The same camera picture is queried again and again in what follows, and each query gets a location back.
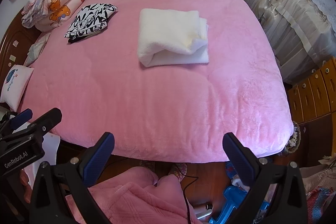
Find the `pink fleece bedspread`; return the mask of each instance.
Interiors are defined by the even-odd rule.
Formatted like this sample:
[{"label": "pink fleece bedspread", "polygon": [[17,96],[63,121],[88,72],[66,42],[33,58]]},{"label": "pink fleece bedspread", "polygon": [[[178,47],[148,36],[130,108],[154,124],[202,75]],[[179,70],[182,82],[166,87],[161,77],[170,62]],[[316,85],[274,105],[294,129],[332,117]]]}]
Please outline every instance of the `pink fleece bedspread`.
[{"label": "pink fleece bedspread", "polygon": [[[257,156],[282,150],[293,132],[272,49],[243,0],[85,0],[118,7],[100,34],[68,44],[72,19],[54,29],[21,109],[63,114],[53,133],[92,146],[105,132],[116,155],[171,162],[226,161],[233,132]],[[209,25],[209,64],[144,68],[137,58],[143,8],[198,10]]]}]

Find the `wooden headboard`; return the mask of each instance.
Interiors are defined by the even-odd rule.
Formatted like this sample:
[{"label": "wooden headboard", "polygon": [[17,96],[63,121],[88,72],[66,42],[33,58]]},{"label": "wooden headboard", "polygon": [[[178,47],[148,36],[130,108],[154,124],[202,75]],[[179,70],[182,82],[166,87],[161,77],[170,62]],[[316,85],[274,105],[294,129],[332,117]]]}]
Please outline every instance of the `wooden headboard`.
[{"label": "wooden headboard", "polygon": [[[30,46],[35,43],[36,39],[41,34],[41,31],[35,27],[30,29],[23,27],[21,24],[21,18],[21,11],[19,11],[7,28],[0,44],[1,88],[10,68],[14,65],[23,65],[27,58]],[[6,103],[1,103],[0,105],[9,109],[9,106]]]}]

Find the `white folded towel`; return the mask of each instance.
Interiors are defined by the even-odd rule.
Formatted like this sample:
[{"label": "white folded towel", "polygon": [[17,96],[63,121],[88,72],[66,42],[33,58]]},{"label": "white folded towel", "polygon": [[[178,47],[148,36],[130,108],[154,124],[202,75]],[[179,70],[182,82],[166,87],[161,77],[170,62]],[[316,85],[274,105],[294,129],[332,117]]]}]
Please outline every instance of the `white folded towel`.
[{"label": "white folded towel", "polygon": [[198,11],[142,9],[138,58],[145,67],[209,63],[206,19]]}]

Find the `black and white shirt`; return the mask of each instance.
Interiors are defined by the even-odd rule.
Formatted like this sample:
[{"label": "black and white shirt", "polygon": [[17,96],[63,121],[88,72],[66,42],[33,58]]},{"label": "black and white shirt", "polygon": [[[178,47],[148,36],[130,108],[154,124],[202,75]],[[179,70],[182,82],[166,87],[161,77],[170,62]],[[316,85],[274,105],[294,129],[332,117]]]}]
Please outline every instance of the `black and white shirt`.
[{"label": "black and white shirt", "polygon": [[69,38],[69,42],[78,41],[88,35],[101,32],[107,27],[107,19],[118,7],[112,4],[96,3],[90,4],[78,12],[75,19],[71,23],[64,37]]}]

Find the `bedside cabinet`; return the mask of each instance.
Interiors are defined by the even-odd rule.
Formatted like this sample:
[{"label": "bedside cabinet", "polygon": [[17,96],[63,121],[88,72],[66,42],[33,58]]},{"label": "bedside cabinet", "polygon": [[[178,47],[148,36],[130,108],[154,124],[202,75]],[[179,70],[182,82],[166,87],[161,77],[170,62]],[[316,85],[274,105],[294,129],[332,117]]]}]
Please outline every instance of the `bedside cabinet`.
[{"label": "bedside cabinet", "polygon": [[336,59],[287,91],[291,116],[307,134],[307,166],[336,153]]}]

